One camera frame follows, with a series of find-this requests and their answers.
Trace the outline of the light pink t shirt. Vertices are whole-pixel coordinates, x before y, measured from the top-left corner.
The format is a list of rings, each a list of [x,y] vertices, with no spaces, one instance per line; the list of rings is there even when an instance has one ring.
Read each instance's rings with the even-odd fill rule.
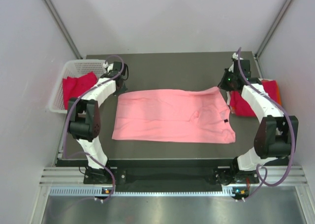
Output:
[[[218,87],[125,93],[118,97],[112,139],[230,144],[236,134],[229,115]]]

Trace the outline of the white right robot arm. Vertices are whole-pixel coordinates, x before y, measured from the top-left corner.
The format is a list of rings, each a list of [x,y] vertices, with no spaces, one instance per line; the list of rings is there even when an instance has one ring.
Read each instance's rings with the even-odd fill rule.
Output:
[[[249,104],[259,121],[253,147],[234,159],[230,178],[242,182],[258,165],[287,158],[295,152],[298,119],[289,116],[265,91],[262,82],[251,76],[250,61],[232,56],[233,64],[224,70],[219,88],[236,92]]]

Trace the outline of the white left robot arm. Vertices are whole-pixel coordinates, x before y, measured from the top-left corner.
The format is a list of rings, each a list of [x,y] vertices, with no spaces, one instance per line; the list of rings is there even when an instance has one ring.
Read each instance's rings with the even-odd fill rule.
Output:
[[[109,96],[118,96],[127,90],[125,81],[129,77],[129,69],[122,62],[104,62],[102,68],[104,73],[100,77],[90,72],[78,78],[78,86],[67,101],[67,133],[81,145],[88,167],[96,169],[95,178],[106,183],[111,179],[112,172],[106,168],[108,157],[99,139],[99,108]]]

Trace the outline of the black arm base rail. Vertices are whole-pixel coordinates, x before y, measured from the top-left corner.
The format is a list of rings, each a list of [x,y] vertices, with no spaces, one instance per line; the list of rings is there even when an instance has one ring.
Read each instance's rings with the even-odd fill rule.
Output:
[[[223,186],[257,184],[256,172],[236,169],[232,159],[110,160],[105,169],[87,167],[84,184],[116,184],[123,192],[218,191]]]

